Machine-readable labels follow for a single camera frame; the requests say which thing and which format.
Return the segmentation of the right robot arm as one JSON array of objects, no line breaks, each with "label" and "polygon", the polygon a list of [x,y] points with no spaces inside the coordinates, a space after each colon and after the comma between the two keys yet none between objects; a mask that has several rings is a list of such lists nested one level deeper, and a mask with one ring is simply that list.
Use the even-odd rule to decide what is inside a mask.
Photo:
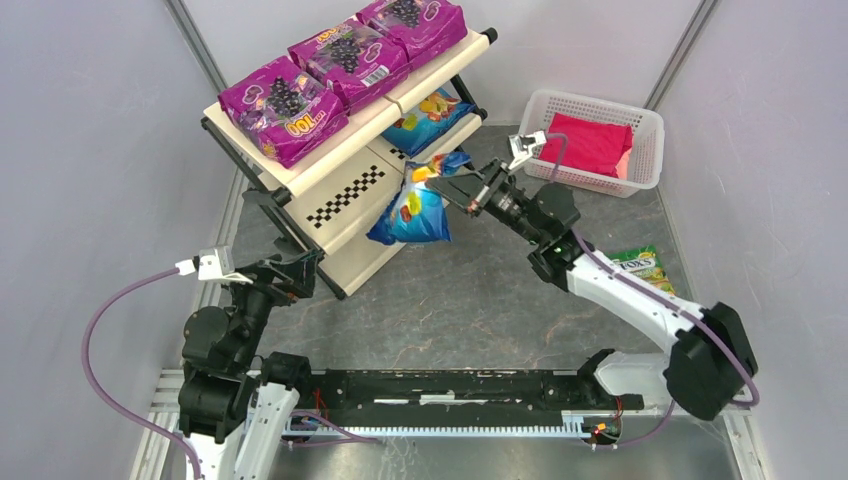
[{"label": "right robot arm", "polygon": [[574,228],[580,218],[572,190],[551,182],[530,196],[494,160],[479,171],[434,177],[427,186],[466,214],[490,214],[534,245],[528,260],[545,283],[615,314],[662,348],[671,399],[700,420],[726,406],[761,401],[758,364],[739,313],[718,302],[707,308],[627,272]]}]

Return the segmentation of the green lemon candy bag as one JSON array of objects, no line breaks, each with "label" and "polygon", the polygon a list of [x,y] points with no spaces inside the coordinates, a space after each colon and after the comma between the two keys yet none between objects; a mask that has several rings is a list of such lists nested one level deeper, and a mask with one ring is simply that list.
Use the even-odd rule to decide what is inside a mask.
[{"label": "green lemon candy bag", "polygon": [[676,295],[654,245],[609,254],[608,257],[623,270],[670,295]]}]

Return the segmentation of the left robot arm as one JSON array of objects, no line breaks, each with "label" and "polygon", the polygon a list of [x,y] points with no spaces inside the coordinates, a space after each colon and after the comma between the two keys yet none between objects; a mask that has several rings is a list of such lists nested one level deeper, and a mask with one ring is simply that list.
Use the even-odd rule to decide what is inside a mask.
[{"label": "left robot arm", "polygon": [[191,268],[201,282],[229,291],[228,307],[207,306],[183,328],[184,381],[178,427],[197,456],[203,479],[266,479],[284,427],[312,383],[305,356],[273,352],[250,372],[277,307],[313,296],[323,255],[272,255],[236,267],[231,249],[203,250]]}]

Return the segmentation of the blue Blendy candy bag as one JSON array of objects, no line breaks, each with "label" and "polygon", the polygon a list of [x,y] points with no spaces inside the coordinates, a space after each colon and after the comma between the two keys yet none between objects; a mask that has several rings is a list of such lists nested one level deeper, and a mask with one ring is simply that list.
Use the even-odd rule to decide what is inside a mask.
[{"label": "blue Blendy candy bag", "polygon": [[452,176],[470,162],[471,156],[464,152],[437,154],[425,163],[407,162],[399,191],[366,237],[386,246],[450,241],[444,200],[426,182]]}]

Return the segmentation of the purple grape candy bag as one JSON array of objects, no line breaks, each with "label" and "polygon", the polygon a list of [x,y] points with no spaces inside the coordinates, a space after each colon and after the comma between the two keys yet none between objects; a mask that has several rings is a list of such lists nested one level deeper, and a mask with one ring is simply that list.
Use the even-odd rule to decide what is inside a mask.
[{"label": "purple grape candy bag", "polygon": [[412,70],[445,53],[468,34],[462,8],[445,0],[373,1],[355,17],[400,46]]},{"label": "purple grape candy bag", "polygon": [[375,29],[348,18],[288,48],[291,59],[355,114],[408,78],[404,49]]},{"label": "purple grape candy bag", "polygon": [[348,124],[342,101],[287,56],[223,90],[218,103],[260,153],[285,168]]}]

